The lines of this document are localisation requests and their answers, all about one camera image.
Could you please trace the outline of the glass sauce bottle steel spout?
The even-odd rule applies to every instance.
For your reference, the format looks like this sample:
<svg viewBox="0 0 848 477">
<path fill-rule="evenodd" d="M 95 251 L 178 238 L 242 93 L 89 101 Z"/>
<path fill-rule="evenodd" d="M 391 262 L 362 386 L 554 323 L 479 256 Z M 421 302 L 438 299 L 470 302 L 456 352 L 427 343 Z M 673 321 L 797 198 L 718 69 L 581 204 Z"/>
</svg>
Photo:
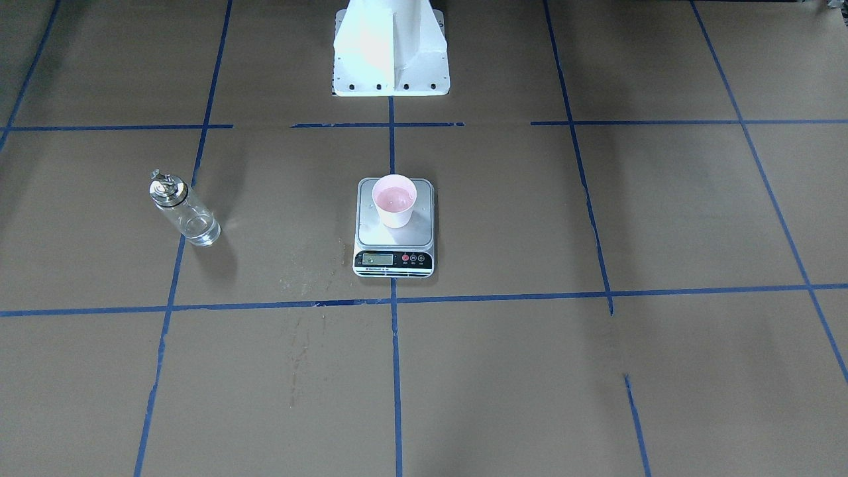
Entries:
<svg viewBox="0 0 848 477">
<path fill-rule="evenodd" d="M 194 246 L 209 246 L 218 241 L 221 226 L 193 188 L 177 175 L 152 171 L 149 196 L 157 209 Z"/>
</svg>

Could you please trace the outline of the grey digital kitchen scale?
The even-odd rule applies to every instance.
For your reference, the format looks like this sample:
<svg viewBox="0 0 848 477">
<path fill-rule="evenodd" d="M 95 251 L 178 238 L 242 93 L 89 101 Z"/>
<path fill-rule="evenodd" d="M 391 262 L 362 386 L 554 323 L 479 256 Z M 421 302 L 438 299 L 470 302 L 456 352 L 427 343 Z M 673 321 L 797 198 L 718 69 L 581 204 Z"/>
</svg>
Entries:
<svg viewBox="0 0 848 477">
<path fill-rule="evenodd" d="M 436 268 L 435 188 L 423 178 L 410 180 L 415 193 L 410 208 L 391 217 L 381 214 L 378 198 L 390 193 L 401 198 L 402 182 L 387 182 L 377 194 L 381 178 L 358 183 L 352 271 L 360 277 L 429 278 Z"/>
</svg>

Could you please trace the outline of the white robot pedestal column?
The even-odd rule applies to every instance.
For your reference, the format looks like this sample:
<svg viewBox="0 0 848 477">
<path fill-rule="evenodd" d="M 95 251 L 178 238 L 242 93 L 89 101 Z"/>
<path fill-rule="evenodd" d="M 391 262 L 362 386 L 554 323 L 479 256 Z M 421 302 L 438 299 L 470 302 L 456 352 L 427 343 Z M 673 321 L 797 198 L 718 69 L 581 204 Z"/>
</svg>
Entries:
<svg viewBox="0 0 848 477">
<path fill-rule="evenodd" d="M 335 15 L 331 91 L 339 97 L 449 94 L 445 16 L 429 1 L 349 1 Z"/>
</svg>

